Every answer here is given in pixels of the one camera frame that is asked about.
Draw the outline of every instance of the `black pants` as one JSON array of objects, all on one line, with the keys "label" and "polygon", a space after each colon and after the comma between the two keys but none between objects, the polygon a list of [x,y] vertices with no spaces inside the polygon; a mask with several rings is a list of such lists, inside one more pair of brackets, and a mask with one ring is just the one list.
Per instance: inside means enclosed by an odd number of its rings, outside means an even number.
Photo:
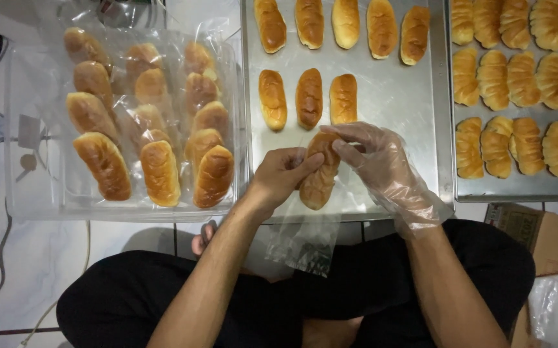
[{"label": "black pants", "polygon": [[[508,332],[533,285],[532,256],[487,224],[449,220],[443,226]],[[60,297],[56,314],[64,336],[76,348],[145,347],[194,267],[193,261],[148,251],[98,261]],[[362,315],[353,347],[435,347],[416,298],[405,242],[396,234],[335,247],[327,279],[298,271],[274,284],[239,276],[215,347],[300,348],[303,317]]]}]

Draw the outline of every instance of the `baking tray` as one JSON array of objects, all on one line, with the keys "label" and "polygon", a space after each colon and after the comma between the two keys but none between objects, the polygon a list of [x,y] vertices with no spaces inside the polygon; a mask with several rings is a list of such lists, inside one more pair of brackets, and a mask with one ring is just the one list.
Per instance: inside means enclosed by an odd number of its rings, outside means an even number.
[{"label": "baking tray", "polygon": [[[530,6],[534,4],[534,0],[529,0]],[[534,59],[539,60],[551,51],[542,50],[534,43],[534,36],[528,46],[528,51],[534,53]],[[459,46],[452,43],[452,51],[457,52],[465,47],[474,47],[477,50],[477,67],[481,61],[481,57],[488,51],[481,47],[476,39],[471,44]],[[500,42],[493,49],[499,50],[507,56],[507,60],[514,54],[522,52],[521,50],[513,50]],[[515,104],[509,102],[509,107],[502,111],[492,111],[484,103],[483,99],[479,99],[479,103],[474,107],[455,104],[454,106],[453,124],[457,124],[468,117],[480,117],[485,124],[496,115],[506,116],[508,118],[531,117],[537,122],[541,130],[541,136],[545,135],[547,126],[558,121],[558,110],[551,110],[543,103],[538,103],[529,108],[519,108]],[[481,179],[462,179],[455,175],[457,187],[457,200],[460,202],[543,202],[558,201],[558,178],[554,177],[547,170],[538,172],[535,176],[521,174],[514,164],[511,168],[511,175],[506,179],[499,179],[491,176],[485,170],[485,175]]]},{"label": "baking tray", "polygon": [[[303,130],[297,123],[294,94],[300,75],[315,67],[322,75],[323,115],[318,125],[329,124],[329,87],[338,75],[350,73],[358,83],[358,119],[398,132],[406,140],[407,153],[430,190],[453,207],[453,142],[448,40],[448,3],[446,1],[391,0],[398,28],[413,5],[429,6],[431,25],[429,46],[415,66],[399,58],[399,44],[387,59],[375,60],[369,52],[366,27],[368,1],[359,1],[361,32],[358,43],[344,50],[335,43],[331,25],[332,0],[323,0],[324,41],[318,50],[300,43],[294,22],[294,1],[277,0],[286,22],[288,35],[284,48],[267,54],[260,43],[252,0],[241,1],[243,29],[243,66],[245,111],[251,120],[249,162],[251,173],[267,151],[306,147],[317,130]],[[271,69],[283,77],[288,106],[284,130],[268,129],[260,111],[258,78],[260,71]],[[340,215],[337,220],[375,220],[390,214],[373,203],[360,178],[342,163],[333,193],[324,208],[306,208],[295,191],[275,210],[269,222],[311,221],[311,216]]]}]

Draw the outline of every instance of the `plastic glove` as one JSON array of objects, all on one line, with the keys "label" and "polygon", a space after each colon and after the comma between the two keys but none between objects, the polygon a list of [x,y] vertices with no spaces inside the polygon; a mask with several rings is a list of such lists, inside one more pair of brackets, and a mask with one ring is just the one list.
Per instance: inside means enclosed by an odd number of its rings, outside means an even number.
[{"label": "plastic glove", "polygon": [[320,129],[344,140],[335,140],[333,149],[359,175],[374,202],[396,214],[395,228],[402,237],[420,237],[453,214],[410,165],[397,133],[365,122]]}]

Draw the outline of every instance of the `metal baking tray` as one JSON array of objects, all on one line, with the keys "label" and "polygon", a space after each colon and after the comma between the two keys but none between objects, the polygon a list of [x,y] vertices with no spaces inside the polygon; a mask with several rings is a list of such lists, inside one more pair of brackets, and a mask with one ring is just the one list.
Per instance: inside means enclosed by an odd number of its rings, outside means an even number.
[{"label": "metal baking tray", "polygon": [[[471,44],[459,46],[451,43],[452,51],[457,52],[462,48],[474,47],[477,50],[477,67],[481,61],[481,57],[488,51],[481,47],[476,39]],[[499,50],[507,56],[507,60],[514,54],[522,52],[521,50],[512,50],[504,43],[500,42],[494,50]],[[528,51],[534,53],[534,59],[539,64],[539,60],[549,54],[551,51],[542,50],[532,42],[528,46]],[[479,103],[474,107],[455,104],[453,124],[457,124],[468,117],[480,117],[485,124],[496,115],[502,115],[511,119],[519,117],[531,117],[537,122],[541,130],[541,136],[545,135],[547,126],[558,121],[558,110],[551,110],[543,103],[538,103],[529,108],[519,108],[515,104],[509,102],[509,106],[501,111],[492,111],[484,103],[483,99],[479,99]],[[457,200],[460,202],[543,202],[558,201],[558,178],[554,177],[548,170],[542,170],[535,176],[521,174],[514,164],[511,168],[511,175],[506,179],[499,179],[491,176],[485,170],[485,175],[481,179],[462,179],[455,175],[457,187]]]},{"label": "metal baking tray", "polygon": [[[294,21],[294,1],[277,0],[287,26],[284,48],[267,54],[260,43],[253,1],[241,0],[243,29],[243,66],[245,105],[251,120],[249,162],[253,173],[267,151],[281,147],[306,147],[317,132],[306,131],[297,123],[294,95],[303,71],[315,67],[322,75],[323,115],[318,123],[329,124],[329,87],[338,75],[350,73],[358,83],[358,119],[398,132],[406,141],[406,150],[416,170],[430,190],[453,207],[452,96],[450,89],[450,52],[448,40],[448,3],[446,1],[390,0],[399,31],[404,15],[413,5],[429,6],[431,24],[429,46],[415,66],[406,66],[399,57],[399,44],[387,59],[375,60],[369,52],[366,10],[369,1],[359,0],[360,37],[350,50],[335,43],[331,25],[333,0],[322,0],[324,41],[318,50],[300,43]],[[272,132],[260,111],[258,78],[263,69],[278,71],[288,106],[285,129]],[[342,163],[335,178],[329,202],[318,211],[306,208],[298,192],[275,210],[272,221],[312,221],[316,216],[335,214],[341,221],[389,218],[377,207],[366,187],[352,170]]]}]

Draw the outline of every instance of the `forearm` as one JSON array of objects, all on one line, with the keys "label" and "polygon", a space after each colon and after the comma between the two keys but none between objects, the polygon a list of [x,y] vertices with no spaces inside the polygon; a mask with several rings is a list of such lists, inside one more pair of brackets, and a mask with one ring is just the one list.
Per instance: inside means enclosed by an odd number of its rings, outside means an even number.
[{"label": "forearm", "polygon": [[239,270],[262,221],[243,200],[230,211],[159,321],[148,348],[212,347]]},{"label": "forearm", "polygon": [[419,304],[438,348],[508,347],[442,227],[407,240]]}]

